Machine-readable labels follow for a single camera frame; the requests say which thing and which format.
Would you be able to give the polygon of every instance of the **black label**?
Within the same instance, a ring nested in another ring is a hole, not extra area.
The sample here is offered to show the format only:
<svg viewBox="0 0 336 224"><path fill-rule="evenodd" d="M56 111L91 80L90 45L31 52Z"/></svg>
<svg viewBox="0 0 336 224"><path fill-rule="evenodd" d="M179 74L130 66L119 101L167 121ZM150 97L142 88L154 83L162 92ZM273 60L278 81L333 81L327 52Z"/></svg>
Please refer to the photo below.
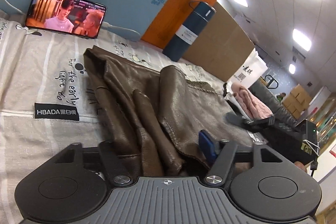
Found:
<svg viewBox="0 0 336 224"><path fill-rule="evenodd" d="M35 119L60 119L79 121L77 107L58 104L35 103Z"/></svg>

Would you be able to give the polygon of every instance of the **grey textured grip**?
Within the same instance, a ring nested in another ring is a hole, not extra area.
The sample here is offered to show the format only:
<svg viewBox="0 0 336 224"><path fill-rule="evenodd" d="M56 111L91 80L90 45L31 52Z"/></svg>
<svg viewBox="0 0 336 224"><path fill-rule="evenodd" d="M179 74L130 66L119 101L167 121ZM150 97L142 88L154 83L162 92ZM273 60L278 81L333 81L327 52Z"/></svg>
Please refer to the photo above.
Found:
<svg viewBox="0 0 336 224"><path fill-rule="evenodd" d="M238 211L221 189L197 178L140 177L131 187L112 191L106 203L71 224L264 224ZM299 224L315 224L307 218ZM35 224L24 220L21 224Z"/></svg>

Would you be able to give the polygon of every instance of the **video on phone screen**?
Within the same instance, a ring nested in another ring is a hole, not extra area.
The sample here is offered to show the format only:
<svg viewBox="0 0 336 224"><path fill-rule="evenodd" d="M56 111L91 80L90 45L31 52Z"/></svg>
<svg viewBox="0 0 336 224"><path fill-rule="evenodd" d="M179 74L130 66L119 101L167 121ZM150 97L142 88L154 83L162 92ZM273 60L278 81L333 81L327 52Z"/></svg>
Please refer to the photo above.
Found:
<svg viewBox="0 0 336 224"><path fill-rule="evenodd" d="M96 37L106 8L83 0L33 0L26 26Z"/></svg>

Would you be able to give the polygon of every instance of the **orange wooden panel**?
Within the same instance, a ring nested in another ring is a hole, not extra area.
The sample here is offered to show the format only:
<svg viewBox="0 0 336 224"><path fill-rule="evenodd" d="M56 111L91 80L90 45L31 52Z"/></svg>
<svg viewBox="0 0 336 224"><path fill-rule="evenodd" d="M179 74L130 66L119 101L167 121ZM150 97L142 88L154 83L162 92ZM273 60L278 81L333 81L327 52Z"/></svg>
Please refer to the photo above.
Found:
<svg viewBox="0 0 336 224"><path fill-rule="evenodd" d="M193 11L189 6L190 1L191 0L167 0L142 36L142 40L157 47L164 48L188 15ZM210 5L216 3L216 0L199 1L205 1Z"/></svg>

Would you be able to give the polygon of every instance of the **charging cable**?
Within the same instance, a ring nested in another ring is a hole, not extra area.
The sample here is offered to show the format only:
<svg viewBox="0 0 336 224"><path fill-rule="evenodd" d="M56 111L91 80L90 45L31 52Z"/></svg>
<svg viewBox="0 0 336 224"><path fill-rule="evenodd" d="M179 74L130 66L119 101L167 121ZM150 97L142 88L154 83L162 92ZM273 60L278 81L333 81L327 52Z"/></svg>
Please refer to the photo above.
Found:
<svg viewBox="0 0 336 224"><path fill-rule="evenodd" d="M131 32L131 36L133 37L133 38L129 38L129 40L131 40L131 41L139 41L141 39L140 33L138 33L137 31L134 31L132 29L114 26L114 25L111 25L111 24L109 24L108 22L105 22L105 21L102 22L101 26L104 27L104 28L115 29L115 30L125 30L127 32Z"/></svg>
<svg viewBox="0 0 336 224"><path fill-rule="evenodd" d="M23 11L21 11L20 9L18 9L15 6L11 5L7 0L4 0L4 1L9 5L9 7L12 7L15 11L17 11L18 13L20 13L22 15L25 15L25 13Z"/></svg>
<svg viewBox="0 0 336 224"><path fill-rule="evenodd" d="M4 1L9 5L9 7L13 8L15 11L17 11L18 13L20 13L22 15L25 15L25 13L23 11L21 11L20 9L18 9L15 6L11 5L7 0L4 0ZM138 33L137 31L134 31L132 29L114 26L114 25L111 25L111 24L109 24L108 22L105 22L105 21L102 22L101 26L105 27L105 28L116 29L116 30L125 30L125 31L128 31L128 32L131 32L132 33L131 36L134 36L134 39L130 39L132 41L138 41L141 38L140 33Z"/></svg>

